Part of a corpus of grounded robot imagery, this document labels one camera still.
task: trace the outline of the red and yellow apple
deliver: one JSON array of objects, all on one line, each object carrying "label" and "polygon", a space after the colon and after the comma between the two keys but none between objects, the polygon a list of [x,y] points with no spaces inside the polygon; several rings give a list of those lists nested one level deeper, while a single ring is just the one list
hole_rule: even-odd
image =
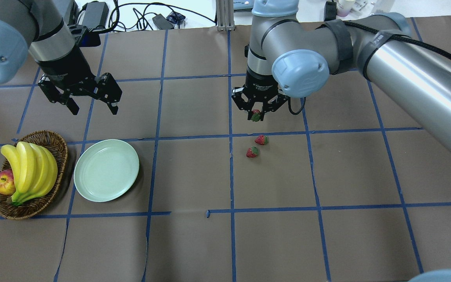
[{"label": "red and yellow apple", "polygon": [[0,172],[0,193],[3,195],[13,195],[15,193],[15,183],[13,179],[13,171],[3,170]]}]

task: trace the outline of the wicker basket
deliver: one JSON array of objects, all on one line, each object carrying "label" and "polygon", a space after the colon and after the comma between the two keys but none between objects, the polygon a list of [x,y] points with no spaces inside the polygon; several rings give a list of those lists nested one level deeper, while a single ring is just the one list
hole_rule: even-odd
[{"label": "wicker basket", "polygon": [[[8,196],[0,194],[0,214],[7,219],[25,219],[34,216],[43,211],[55,198],[61,186],[62,177],[66,169],[68,158],[67,143],[62,136],[48,130],[32,132],[22,137],[19,141],[34,143],[48,149],[57,161],[58,174],[52,190],[45,196],[28,200],[22,205],[15,207],[7,203]],[[9,162],[5,159],[1,170],[10,168]]]}]

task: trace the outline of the strawberry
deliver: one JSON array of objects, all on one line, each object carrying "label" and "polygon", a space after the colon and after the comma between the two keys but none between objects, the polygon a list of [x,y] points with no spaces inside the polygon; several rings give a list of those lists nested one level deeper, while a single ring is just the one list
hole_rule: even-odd
[{"label": "strawberry", "polygon": [[269,143],[269,138],[267,138],[267,136],[261,134],[255,139],[255,143],[257,143],[259,145],[265,145],[265,144]]},{"label": "strawberry", "polygon": [[247,157],[256,157],[258,156],[258,149],[256,147],[248,148]]},{"label": "strawberry", "polygon": [[260,110],[257,110],[257,109],[252,110],[252,113],[253,113],[253,115],[252,115],[251,120],[252,121],[259,121],[260,120]]}]

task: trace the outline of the light green plate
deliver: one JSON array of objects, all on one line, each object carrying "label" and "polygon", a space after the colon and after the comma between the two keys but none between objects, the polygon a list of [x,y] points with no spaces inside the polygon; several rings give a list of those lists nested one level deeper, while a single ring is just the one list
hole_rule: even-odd
[{"label": "light green plate", "polygon": [[92,202],[107,202],[123,195],[135,182],[139,159],[125,141],[108,139],[95,143],[79,157],[74,184]]}]

